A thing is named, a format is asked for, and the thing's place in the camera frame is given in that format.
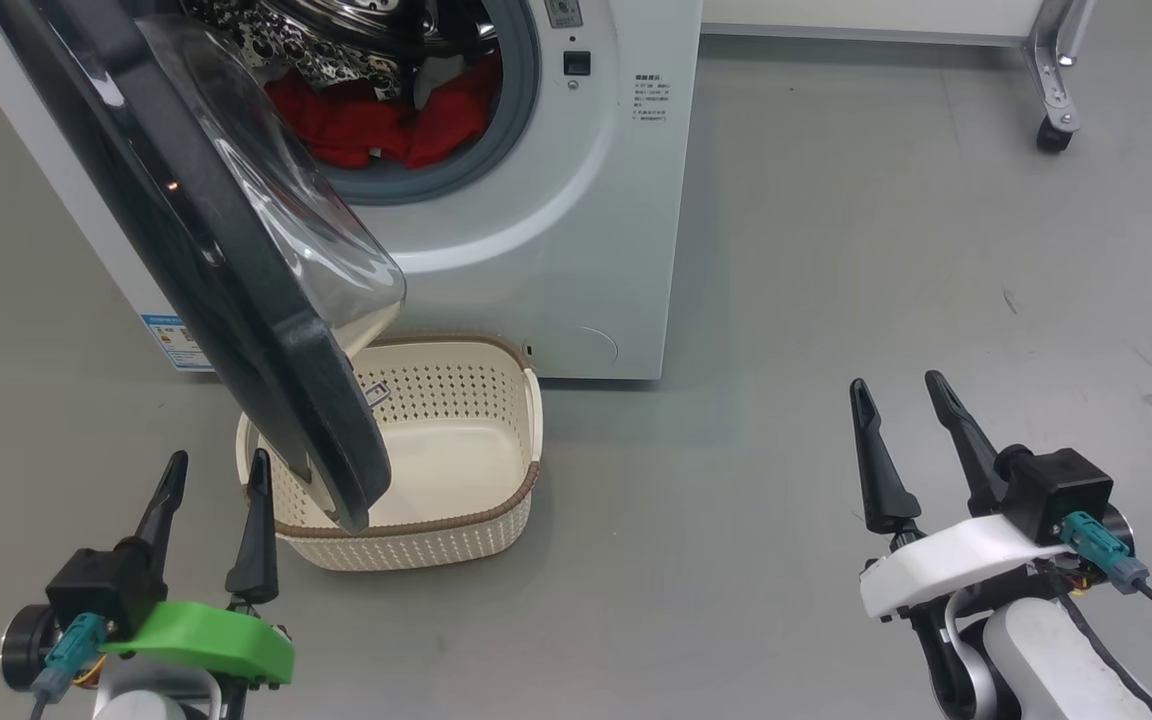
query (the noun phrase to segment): door glass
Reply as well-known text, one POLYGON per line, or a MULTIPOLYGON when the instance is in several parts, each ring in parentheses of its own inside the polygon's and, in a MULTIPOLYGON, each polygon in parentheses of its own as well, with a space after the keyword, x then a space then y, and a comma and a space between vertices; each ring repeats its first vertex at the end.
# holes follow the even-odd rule
POLYGON ((179 15, 137 24, 340 350, 355 356, 402 308, 402 270, 340 200, 232 44, 179 15))

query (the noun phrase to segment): patterned cloth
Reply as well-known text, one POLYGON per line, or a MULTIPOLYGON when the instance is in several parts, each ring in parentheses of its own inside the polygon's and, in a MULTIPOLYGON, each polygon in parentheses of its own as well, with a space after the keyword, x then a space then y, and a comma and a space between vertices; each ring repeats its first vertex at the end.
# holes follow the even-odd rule
POLYGON ((403 61, 331 41, 260 0, 184 0, 189 17, 233 37, 251 69, 294 67, 314 88, 365 79, 379 100, 403 94, 411 68, 403 61))

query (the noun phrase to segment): laundry basket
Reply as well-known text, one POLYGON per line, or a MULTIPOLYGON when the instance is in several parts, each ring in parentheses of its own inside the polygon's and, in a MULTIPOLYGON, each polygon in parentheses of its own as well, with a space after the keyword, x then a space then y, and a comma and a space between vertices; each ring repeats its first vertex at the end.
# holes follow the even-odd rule
MULTIPOLYGON (((278 537, 320 568, 354 571, 452 564, 511 546, 540 469, 540 386, 526 362, 494 338, 420 338, 366 347, 353 367, 389 453, 389 491, 371 507, 371 526, 351 536, 271 452, 278 537)), ((243 415, 243 483, 253 447, 270 449, 243 415)))

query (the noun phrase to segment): metal leg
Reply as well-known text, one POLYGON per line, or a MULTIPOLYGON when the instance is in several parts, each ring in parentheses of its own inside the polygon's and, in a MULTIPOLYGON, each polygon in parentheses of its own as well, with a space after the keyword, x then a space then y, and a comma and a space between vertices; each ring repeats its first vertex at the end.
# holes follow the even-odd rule
POLYGON ((1078 61, 1078 50, 1087 32, 1096 0, 1043 0, 1038 18, 1025 41, 1025 60, 1043 94, 1047 118, 1038 131, 1038 147, 1060 152, 1082 127, 1078 109, 1061 78, 1061 68, 1078 61))

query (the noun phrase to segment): floor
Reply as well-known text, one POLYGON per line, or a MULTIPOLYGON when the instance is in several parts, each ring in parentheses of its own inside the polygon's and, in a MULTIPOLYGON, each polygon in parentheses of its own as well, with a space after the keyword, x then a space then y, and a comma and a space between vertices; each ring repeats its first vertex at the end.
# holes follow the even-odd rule
MULTIPOLYGON (((859 520, 856 376, 924 528, 965 517, 934 366, 998 446, 1106 469, 1152 568, 1152 3, 1102 1, 1061 158, 1033 151, 1015 53, 712 40, 696 82, 666 378, 547 388, 503 555, 348 577, 282 548, 266 615, 297 680, 248 717, 940 717, 914 635, 861 611, 886 541, 859 520)), ((0 115, 0 630, 131 532, 177 448, 168 583, 223 602, 237 415, 166 367, 0 115)), ((1152 606, 1081 602, 1152 689, 1152 606)), ((0 683, 0 719, 26 711, 0 683)))

